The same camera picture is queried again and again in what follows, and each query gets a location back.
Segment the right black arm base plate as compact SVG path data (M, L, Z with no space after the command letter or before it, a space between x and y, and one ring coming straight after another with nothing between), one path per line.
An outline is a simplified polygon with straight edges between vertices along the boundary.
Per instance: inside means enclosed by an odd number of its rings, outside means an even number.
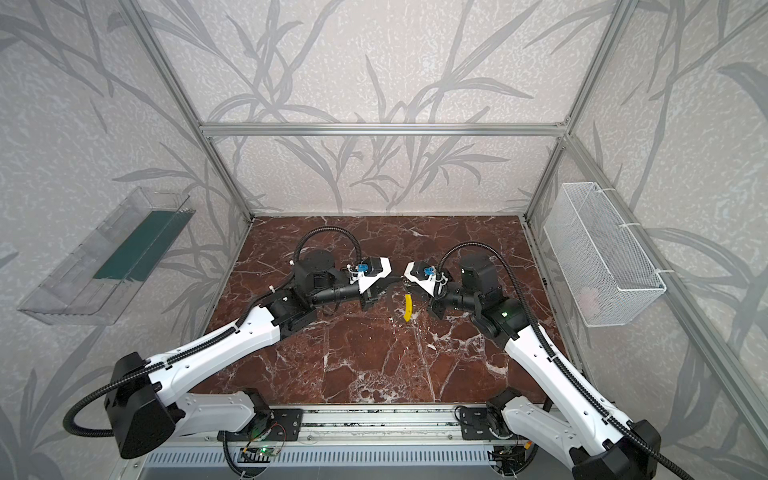
M528 438L511 433L510 431L501 431L501 428L492 422L486 407L458 405L454 408L453 415L460 427L463 440L529 441Z

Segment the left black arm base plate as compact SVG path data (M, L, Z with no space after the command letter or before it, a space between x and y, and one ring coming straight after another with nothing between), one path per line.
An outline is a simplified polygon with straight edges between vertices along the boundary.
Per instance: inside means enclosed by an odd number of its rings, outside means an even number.
M257 411L239 434L246 440L294 442L299 437L303 414L298 408Z

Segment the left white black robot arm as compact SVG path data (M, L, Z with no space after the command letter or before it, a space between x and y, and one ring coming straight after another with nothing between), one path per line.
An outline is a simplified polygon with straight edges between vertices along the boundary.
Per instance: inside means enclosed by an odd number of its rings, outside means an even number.
M348 238L354 261L337 267L328 250L307 255L310 238L332 231ZM366 257L348 230L321 226L297 243L291 273L249 300L234 321L176 349L147 359L133 352L115 364L108 384L77 401L64 415L66 433L114 438L124 459L141 457L167 440L210 430L240 432L267 412L256 393L197 395L193 388L213 374L277 344L316 321L325 305L358 302L371 308L400 281L386 257Z

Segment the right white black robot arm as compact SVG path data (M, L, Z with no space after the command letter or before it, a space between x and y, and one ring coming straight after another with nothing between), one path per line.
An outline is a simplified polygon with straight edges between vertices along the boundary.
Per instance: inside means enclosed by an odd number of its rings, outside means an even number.
M519 435L569 468L576 479L652 479L664 467L680 479L689 473L661 452L661 436L646 420L632 420L612 404L562 354L525 301L518 281L504 292L498 271L511 268L493 247L459 261L454 280L443 262L412 261L407 282L428 298L441 319L449 309L469 313L473 325L518 363L555 407L552 415L515 389L488 401L499 435Z

